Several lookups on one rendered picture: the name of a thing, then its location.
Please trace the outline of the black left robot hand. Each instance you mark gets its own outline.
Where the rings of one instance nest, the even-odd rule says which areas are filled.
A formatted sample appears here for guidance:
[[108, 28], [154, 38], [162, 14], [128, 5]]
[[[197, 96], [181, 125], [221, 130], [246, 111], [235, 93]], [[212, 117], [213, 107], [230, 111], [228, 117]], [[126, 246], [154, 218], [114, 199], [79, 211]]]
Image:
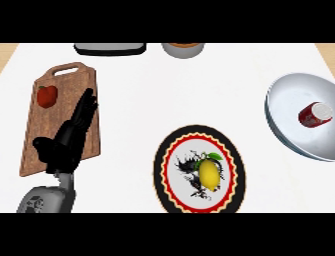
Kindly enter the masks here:
[[63, 123], [55, 138], [38, 137], [33, 146], [39, 160], [46, 164], [46, 173], [72, 174], [82, 161], [86, 133], [98, 109], [94, 89], [88, 88], [77, 102], [72, 118]]

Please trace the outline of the black red lemon-print plate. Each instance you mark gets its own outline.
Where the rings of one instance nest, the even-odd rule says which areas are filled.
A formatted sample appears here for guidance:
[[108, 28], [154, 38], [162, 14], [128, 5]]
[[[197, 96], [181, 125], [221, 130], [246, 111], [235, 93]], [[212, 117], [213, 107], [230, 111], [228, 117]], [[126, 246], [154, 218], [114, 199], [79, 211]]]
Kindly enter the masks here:
[[190, 125], [165, 139], [154, 160], [154, 186], [169, 213], [235, 213], [246, 193], [241, 155], [212, 127]]

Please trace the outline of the white bowl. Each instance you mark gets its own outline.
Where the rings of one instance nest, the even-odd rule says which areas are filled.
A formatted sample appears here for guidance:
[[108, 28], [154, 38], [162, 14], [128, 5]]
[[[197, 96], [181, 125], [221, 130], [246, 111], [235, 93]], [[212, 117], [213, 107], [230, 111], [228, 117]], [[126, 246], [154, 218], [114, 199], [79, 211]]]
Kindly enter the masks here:
[[[333, 120], [308, 128], [299, 121], [299, 113], [315, 102], [333, 109]], [[265, 113], [271, 130], [284, 145], [312, 159], [335, 161], [335, 84], [312, 74], [283, 76], [268, 91]]]

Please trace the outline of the red can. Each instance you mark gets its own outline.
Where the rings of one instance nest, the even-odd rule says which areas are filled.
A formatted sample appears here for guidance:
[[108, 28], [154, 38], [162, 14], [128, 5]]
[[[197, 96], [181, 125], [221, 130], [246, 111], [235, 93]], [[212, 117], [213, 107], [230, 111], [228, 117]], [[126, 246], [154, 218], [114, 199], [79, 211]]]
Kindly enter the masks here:
[[315, 128], [333, 120], [333, 109], [323, 102], [314, 102], [299, 113], [299, 121], [308, 128]]

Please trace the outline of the red bell pepper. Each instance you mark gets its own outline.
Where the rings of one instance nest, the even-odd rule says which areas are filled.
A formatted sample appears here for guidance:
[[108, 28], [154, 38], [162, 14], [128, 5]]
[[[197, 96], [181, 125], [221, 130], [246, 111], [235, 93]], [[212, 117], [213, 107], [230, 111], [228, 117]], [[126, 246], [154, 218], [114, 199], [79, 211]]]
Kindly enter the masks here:
[[55, 86], [41, 86], [38, 92], [38, 103], [44, 108], [51, 108], [58, 99], [58, 88]]

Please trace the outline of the brown wooden cutting board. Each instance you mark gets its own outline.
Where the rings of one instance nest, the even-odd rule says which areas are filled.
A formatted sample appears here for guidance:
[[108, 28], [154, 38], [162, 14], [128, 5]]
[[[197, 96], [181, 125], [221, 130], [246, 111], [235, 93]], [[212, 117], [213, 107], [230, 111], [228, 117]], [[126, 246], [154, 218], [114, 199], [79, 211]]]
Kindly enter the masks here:
[[[48, 86], [57, 87], [58, 97], [55, 105], [44, 108], [38, 103], [38, 93], [41, 87]], [[46, 164], [39, 160], [33, 140], [36, 137], [55, 137], [63, 123], [72, 118], [88, 88], [92, 88], [94, 95], [98, 95], [97, 70], [80, 62], [52, 67], [35, 81], [20, 167], [21, 177], [46, 170]]]

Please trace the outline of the black grey appliance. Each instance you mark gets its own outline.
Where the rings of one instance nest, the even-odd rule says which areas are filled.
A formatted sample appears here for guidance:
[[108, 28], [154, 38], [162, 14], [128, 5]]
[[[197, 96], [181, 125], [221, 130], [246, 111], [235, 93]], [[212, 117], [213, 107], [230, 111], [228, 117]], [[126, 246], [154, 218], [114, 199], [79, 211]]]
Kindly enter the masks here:
[[88, 56], [131, 56], [147, 50], [145, 43], [76, 43], [75, 49]]

